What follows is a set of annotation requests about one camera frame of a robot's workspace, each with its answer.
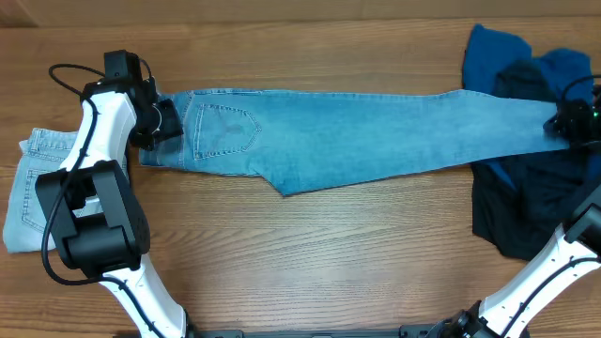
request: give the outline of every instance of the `wooden table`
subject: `wooden table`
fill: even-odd
[[[164,91],[202,87],[433,94],[461,86],[477,22],[519,34],[536,54],[570,47],[601,71],[595,17],[246,23],[0,30],[0,212],[32,128],[77,130],[78,99],[54,63],[102,69],[128,49]],[[70,84],[94,80],[64,70]],[[262,178],[133,168],[153,262],[203,329],[394,328],[471,306],[523,263],[471,233],[471,173],[460,167],[283,198]],[[60,267],[53,254],[55,267]],[[73,271],[58,269],[68,277]],[[535,337],[601,335],[601,274],[532,322]],[[54,284],[39,253],[0,250],[0,336],[107,337],[134,330],[98,285]]]

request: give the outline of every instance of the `black cable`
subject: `black cable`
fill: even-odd
[[[61,68],[69,68],[69,69],[83,69],[83,70],[87,70],[89,72],[93,72],[101,77],[104,77],[104,73],[99,71],[99,70],[95,70],[92,69],[90,67],[86,67],[86,66],[80,66],[80,65],[73,65],[73,64],[56,64],[51,66],[48,69],[48,74],[50,74],[50,77],[59,85],[62,85],[63,87],[67,88],[68,90],[70,90],[71,92],[77,94],[79,97],[82,96],[82,92],[73,88],[72,86],[65,84],[62,80],[60,80],[59,78],[56,77],[56,75],[54,75],[54,70],[55,69],[61,69]]]
[[[148,63],[146,62],[145,59],[141,58],[140,62],[142,62],[144,64],[144,66],[146,67],[146,70],[148,70],[148,78],[152,77],[152,71],[150,71],[150,66],[148,65]]]
[[[48,73],[50,74],[50,77],[53,80],[55,80],[59,85],[62,85],[63,87],[67,88],[69,91],[77,94],[80,98],[83,95],[81,91],[64,83],[63,81],[61,81],[54,75],[54,70],[60,69],[60,68],[83,69],[83,70],[87,70],[87,71],[96,73],[100,76],[104,76],[104,74],[98,70],[95,70],[95,69],[92,69],[89,67],[85,67],[85,66],[72,65],[72,64],[53,65],[48,69]],[[108,282],[108,283],[117,284],[119,289],[123,290],[126,293],[126,295],[130,298],[130,301],[133,304],[133,307],[135,307],[136,311],[138,312],[138,315],[142,318],[142,320],[148,326],[148,329],[150,331],[154,332],[157,335],[157,337],[165,338],[162,335],[162,333],[154,326],[153,322],[148,318],[148,316],[142,309],[142,306],[140,305],[140,303],[138,302],[138,300],[133,295],[133,293],[128,288],[128,286],[125,282],[118,280],[117,278],[114,278],[114,277],[106,277],[106,276],[87,278],[87,279],[77,280],[77,281],[66,280],[66,279],[58,276],[56,274],[56,272],[54,272],[52,266],[50,265],[50,259],[49,259],[49,255],[48,255],[48,240],[50,238],[51,230],[54,226],[54,220],[56,219],[56,213],[58,212],[58,208],[60,207],[60,204],[63,200],[65,191],[67,190],[69,184],[73,180],[73,177],[75,176],[75,174],[79,170],[79,167],[82,165],[82,162],[84,161],[84,158],[86,156],[85,153],[87,152],[87,149],[89,148],[90,143],[92,141],[92,136],[94,134],[94,130],[96,129],[96,124],[98,123],[98,115],[100,114],[98,112],[98,108],[96,107],[96,104],[94,104],[94,102],[90,98],[83,98],[83,99],[85,101],[87,101],[89,103],[89,105],[92,107],[92,122],[90,123],[90,128],[87,133],[87,136],[85,137],[84,144],[82,145],[82,148],[79,151],[79,156],[77,157],[77,160],[73,164],[73,167],[67,174],[67,178],[65,178],[65,181],[61,184],[60,191],[59,191],[58,195],[56,196],[56,199],[54,200],[53,208],[48,217],[48,221],[46,222],[46,227],[44,228],[44,233],[42,236],[42,243],[41,243],[42,265],[44,266],[44,269],[46,270],[46,273],[50,276],[50,278],[52,278],[55,282],[62,284],[62,285],[69,285],[69,286],[86,285],[86,284],[93,284],[93,283],[98,283],[98,282]]]
[[[130,159],[130,145],[125,145],[125,168],[128,172],[128,180],[130,182],[130,188],[133,191],[133,181],[131,180],[131,159]]]
[[[576,79],[575,81],[573,81],[571,84],[569,84],[562,92],[562,102],[565,102],[565,97],[567,96],[568,91],[570,91],[570,89],[572,89],[572,87],[574,85],[577,85],[581,82],[585,82],[588,80],[593,80],[593,79],[601,79],[601,74],[597,74],[597,75],[589,75],[589,76],[585,76],[579,79]]]
[[[580,263],[586,263],[586,262],[601,263],[601,258],[600,257],[596,257],[596,258],[587,257],[587,258],[579,258],[579,259],[571,260],[569,263],[567,263],[566,265],[564,265],[557,271],[553,272],[553,274],[548,276],[544,282],[542,282],[540,285],[538,285],[538,287],[536,289],[534,289],[534,291],[532,291],[532,293],[528,296],[528,298],[523,303],[521,303],[521,305],[519,306],[519,309],[517,309],[516,314],[511,319],[509,324],[507,324],[507,326],[505,327],[505,330],[503,330],[503,333],[501,333],[501,338],[504,338],[507,335],[507,333],[514,326],[514,324],[517,322],[519,317],[524,313],[524,311],[526,311],[526,309],[528,308],[528,305],[532,302],[532,300],[536,297],[536,295],[538,295],[545,288],[545,286],[547,286],[549,283],[551,283],[551,281],[553,281],[555,278],[557,278],[557,276],[564,273],[567,269],[573,268]]]

